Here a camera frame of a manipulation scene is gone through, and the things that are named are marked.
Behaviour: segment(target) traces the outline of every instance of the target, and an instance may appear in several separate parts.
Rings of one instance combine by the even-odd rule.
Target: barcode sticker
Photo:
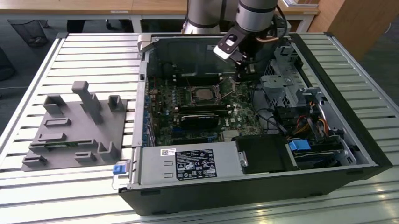
[[[175,155],[176,149],[175,148],[162,148],[162,156]]]

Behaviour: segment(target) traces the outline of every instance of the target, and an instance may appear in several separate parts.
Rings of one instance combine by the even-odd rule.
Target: motherboard chip
[[[195,97],[204,100],[212,100],[214,99],[214,92],[211,89],[198,89],[195,91]]]

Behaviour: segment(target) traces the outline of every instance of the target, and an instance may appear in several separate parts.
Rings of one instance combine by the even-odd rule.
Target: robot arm
[[[191,0],[188,7],[186,34],[219,33],[220,20],[236,22],[214,52],[223,60],[231,59],[235,62],[239,79],[247,72],[247,66],[258,62],[254,58],[263,45],[276,42],[287,33],[287,22],[278,7],[278,0]],[[276,7],[286,24],[280,36],[276,30]]]
[[[214,49],[223,60],[231,58],[238,64],[243,64],[248,58],[255,57],[263,43],[278,40],[279,37],[262,38],[272,24],[276,4],[278,0],[239,1],[236,24]]]

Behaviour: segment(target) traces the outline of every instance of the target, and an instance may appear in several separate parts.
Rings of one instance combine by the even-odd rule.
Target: metal rail
[[[362,223],[399,218],[399,112],[364,70],[323,33],[302,34],[394,168],[330,195],[166,216],[139,216],[112,189],[112,166],[20,171],[45,110],[47,94],[79,100],[71,86],[91,83],[99,99],[127,99],[123,157],[130,157],[139,79],[138,34],[71,34],[56,39],[0,138],[0,223]],[[315,79],[306,70],[314,85]]]

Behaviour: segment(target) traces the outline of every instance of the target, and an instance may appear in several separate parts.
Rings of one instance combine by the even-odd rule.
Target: trash bin
[[[7,55],[0,47],[0,81],[8,79],[15,74],[13,66],[7,58]]]
[[[48,39],[37,20],[8,20],[8,23],[29,47],[41,47],[47,44]]]

